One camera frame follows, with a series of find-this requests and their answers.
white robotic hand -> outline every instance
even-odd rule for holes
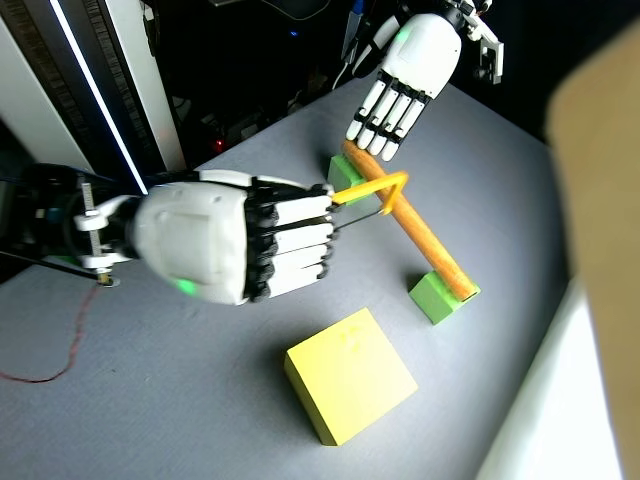
[[[485,2],[483,11],[489,5]],[[451,78],[460,58],[458,32],[465,28],[471,40],[482,40],[479,72],[483,73],[478,76],[498,83],[503,44],[479,18],[471,0],[443,0],[433,13],[414,15],[401,29],[398,19],[391,17],[354,65],[355,71],[373,49],[383,49],[395,35],[376,83],[347,130],[347,139],[391,160],[425,106]]]
[[[333,190],[271,177],[200,172],[200,181],[151,189],[133,244],[160,276],[205,300],[275,297],[326,274]]]

yellow cube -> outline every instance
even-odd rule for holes
[[[325,445],[342,445],[418,389],[366,308],[290,348],[284,369]]]

light strip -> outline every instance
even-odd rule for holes
[[[78,46],[78,42],[76,41],[76,37],[73,35],[73,32],[71,31],[71,27],[69,26],[69,22],[67,21],[67,17],[64,16],[64,12],[62,11],[62,8],[60,7],[60,3],[58,3],[58,0],[49,0],[49,2],[51,3],[51,7],[53,7],[53,11],[55,12],[56,17],[58,17],[58,23],[60,23],[60,26],[62,27],[62,31],[64,32],[65,37],[67,37],[67,41],[69,42],[69,46],[71,47],[71,50],[73,50],[73,54],[75,55],[76,60],[78,61],[78,65],[80,65],[80,69],[82,70],[84,78],[87,80],[87,83],[89,84],[89,88],[91,89],[91,92],[93,93],[93,97],[96,99],[96,102],[98,102],[98,106],[100,107],[100,110],[102,111],[102,115],[104,116],[104,119],[107,121],[107,124],[109,125],[109,129],[111,130],[111,133],[113,134],[113,138],[116,139],[116,143],[118,144],[118,147],[120,147],[120,151],[122,152],[122,156],[127,161],[127,165],[129,165],[129,169],[131,170],[131,173],[133,174],[133,178],[136,179],[136,182],[138,183],[138,187],[140,187],[140,190],[142,191],[142,194],[143,195],[147,195],[149,193],[147,191],[147,187],[145,187],[144,183],[142,182],[142,178],[140,177],[140,174],[138,173],[138,169],[136,168],[135,164],[133,163],[133,159],[131,158],[131,155],[129,154],[129,150],[127,150],[127,146],[124,144],[124,141],[122,140],[122,136],[120,135],[120,132],[118,131],[118,127],[116,127],[116,124],[113,121],[113,117],[111,117],[111,113],[109,113],[109,109],[107,108],[107,105],[104,103],[104,99],[102,98],[102,95],[100,94],[100,90],[98,90],[98,85],[96,85],[96,82],[93,79],[93,75],[91,75],[91,71],[89,70],[89,66],[87,65],[87,62],[85,61],[84,56],[82,55],[82,51],[80,50],[80,47]]]

green foam block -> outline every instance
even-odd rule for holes
[[[347,188],[355,187],[366,182],[366,179],[360,175],[360,173],[351,164],[349,159],[344,155],[336,155],[331,157],[331,163],[329,164],[329,183],[333,185],[336,192],[346,190]],[[347,202],[347,205],[352,205],[359,202],[363,198],[357,198]]]
[[[435,271],[422,277],[418,284],[411,289],[409,296],[434,325],[440,323],[473,298],[468,298],[465,301],[458,300]]]

back of robotic hand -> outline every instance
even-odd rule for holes
[[[480,18],[491,0],[479,3],[476,10],[471,0],[399,1],[398,12],[383,23],[354,63],[355,76],[367,75],[388,47],[377,80],[349,125],[348,140],[391,160],[426,105],[451,78],[460,58],[461,34],[480,41],[475,76],[500,82],[504,45]]]
[[[161,177],[147,196],[133,196],[86,172],[33,165],[0,202],[12,205],[0,250],[72,256],[97,278],[140,258],[185,293],[232,305],[326,274],[330,186],[224,170]]]

